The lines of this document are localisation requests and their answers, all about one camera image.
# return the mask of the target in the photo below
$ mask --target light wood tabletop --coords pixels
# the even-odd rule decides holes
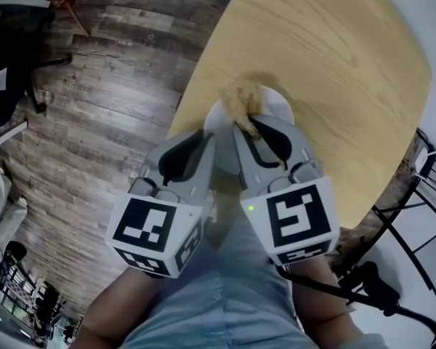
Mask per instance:
[[[431,83],[389,0],[232,0],[195,69],[169,136],[203,127],[219,92],[253,77],[289,101],[354,228],[395,173]]]

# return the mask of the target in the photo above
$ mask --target wooden floor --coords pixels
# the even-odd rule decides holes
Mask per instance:
[[[29,211],[16,239],[24,266],[45,275],[79,312],[124,269],[103,237],[113,197],[127,192],[177,103],[228,0],[78,0],[91,37],[57,11],[42,58],[67,66],[35,71],[36,115],[22,101],[13,120],[29,128],[0,148]]]

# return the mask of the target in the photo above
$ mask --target human arm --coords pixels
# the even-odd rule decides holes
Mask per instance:
[[[296,262],[290,265],[289,271],[338,286],[324,256]],[[292,292],[294,307],[305,332],[321,349],[334,349],[362,336],[347,312],[344,299],[297,283],[292,284]]]
[[[118,348],[141,323],[162,283],[140,270],[126,269],[89,306],[70,349]]]

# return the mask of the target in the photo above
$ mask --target black chair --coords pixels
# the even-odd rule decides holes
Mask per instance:
[[[54,18],[55,14],[49,13],[33,33],[26,33],[23,28],[0,28],[0,71],[7,69],[5,90],[0,90],[0,127],[11,119],[17,102],[23,98],[25,92],[32,100],[36,113],[47,109],[44,103],[38,103],[36,99],[31,81],[33,70],[71,63],[70,55],[59,60],[33,62],[38,38],[44,26]]]

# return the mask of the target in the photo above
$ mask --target shirt sleeve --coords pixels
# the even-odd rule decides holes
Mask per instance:
[[[364,334],[362,337],[342,344],[338,349],[388,349],[380,334]]]

